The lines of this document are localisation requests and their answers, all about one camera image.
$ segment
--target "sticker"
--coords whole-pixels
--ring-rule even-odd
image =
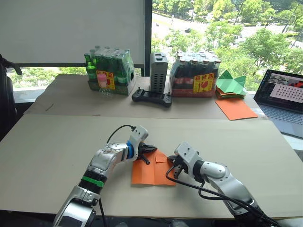
[[[213,87],[213,82],[214,82],[213,73],[195,76],[194,93],[210,91]]]
[[[99,70],[97,70],[96,73],[97,73],[97,78],[98,78],[98,74],[105,74],[106,78],[107,78],[107,87],[106,88],[111,89],[111,90],[115,90],[114,74],[112,72],[106,72],[106,71],[99,71]]]

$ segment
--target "laptop keyboard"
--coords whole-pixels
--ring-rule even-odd
[[[276,118],[279,120],[293,122],[297,124],[303,124],[302,114],[291,113],[289,111],[275,109],[269,106],[262,106],[262,111],[265,113],[267,117]]]

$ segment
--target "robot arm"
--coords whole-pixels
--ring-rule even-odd
[[[237,180],[222,163],[213,163],[203,160],[199,153],[189,143],[182,142],[175,150],[175,155],[169,157],[174,163],[174,178],[178,179],[182,170],[200,183],[210,183],[220,194],[229,198],[243,201],[262,212],[256,200],[247,188]],[[270,227],[271,223],[256,217],[251,212],[236,203],[223,200],[230,213],[246,227]]]
[[[142,143],[147,136],[147,130],[139,125],[132,131],[128,142],[107,143],[103,149],[98,150],[80,183],[73,188],[57,213],[53,225],[55,227],[91,226],[96,214],[92,206],[97,204],[100,191],[115,165],[143,158],[143,148],[147,147],[148,152],[155,151],[154,146]]]

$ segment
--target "blue ring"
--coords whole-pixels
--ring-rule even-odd
[[[128,146],[128,154],[127,154],[127,159],[129,158],[132,158],[134,155],[133,155],[133,148],[132,148],[132,144],[131,142],[128,140],[127,141],[127,146]]]

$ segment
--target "tree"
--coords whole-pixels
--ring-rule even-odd
[[[189,9],[193,8],[192,1],[179,1],[178,4],[178,15],[182,16],[182,19],[188,19],[189,16]]]
[[[22,69],[22,75],[10,74],[14,87],[41,87],[48,86],[58,75],[53,70],[43,68]]]
[[[292,12],[290,10],[283,10],[277,14],[277,19],[279,22],[286,22],[290,16],[292,15]]]
[[[281,65],[289,50],[289,42],[283,34],[274,35],[265,28],[248,37],[241,46],[255,60],[258,69],[261,66]]]
[[[301,32],[303,30],[303,16],[296,20],[294,25],[294,31]]]
[[[269,3],[269,1],[263,1],[261,7],[262,7],[262,13],[264,13],[266,10],[271,8],[271,4]]]
[[[189,34],[183,34],[180,30],[171,29],[165,40],[165,45],[170,48],[171,56],[175,56],[178,50],[197,52],[202,47],[202,35],[195,30]]]
[[[163,5],[163,3],[159,3],[159,5],[158,5],[158,10],[159,11],[161,11],[161,12],[164,12],[164,5]]]
[[[61,73],[86,75],[85,67],[60,67]]]
[[[167,5],[167,11],[171,15],[177,14],[178,13],[178,4],[179,4],[179,0],[169,0],[168,5]]]
[[[262,3],[263,0],[246,0],[241,11],[242,21],[246,23],[256,22],[258,14],[262,12]]]
[[[276,11],[273,8],[268,8],[264,13],[261,14],[261,21],[269,23],[271,18],[274,17]]]
[[[224,15],[223,15],[223,18],[225,20],[231,20],[236,17],[237,17],[237,12],[228,12],[228,13],[224,13]]]
[[[254,74],[257,70],[254,59],[245,54],[241,48],[221,47],[215,52],[222,61],[219,67],[220,73],[228,70],[233,78],[246,76],[245,88],[249,91],[258,89],[263,75]]]
[[[231,25],[227,21],[212,22],[205,31],[207,50],[214,50],[218,47],[228,47],[240,35],[242,25]]]
[[[157,9],[158,8],[158,5],[156,3],[153,3],[152,4],[152,9]]]
[[[158,4],[159,11],[167,13],[167,6],[168,6],[167,0],[159,0],[159,4]]]
[[[303,74],[303,49],[293,48],[285,57],[286,70],[295,74]]]
[[[234,4],[231,0],[218,0],[214,4],[213,15],[216,20],[223,17],[224,13],[232,12],[234,9]]]
[[[205,0],[205,9],[212,11],[214,8],[214,4],[217,2],[218,0]]]
[[[301,16],[303,16],[303,4],[299,4],[297,1],[293,1],[291,4],[290,4],[290,11],[291,12],[294,12],[295,16],[297,18],[300,18]]]
[[[157,35],[151,38],[151,52],[161,52],[162,45],[163,45],[163,40],[158,38]]]
[[[206,9],[206,0],[195,0],[194,1],[194,13],[196,14],[196,21],[206,21],[203,16],[207,16],[208,12]]]

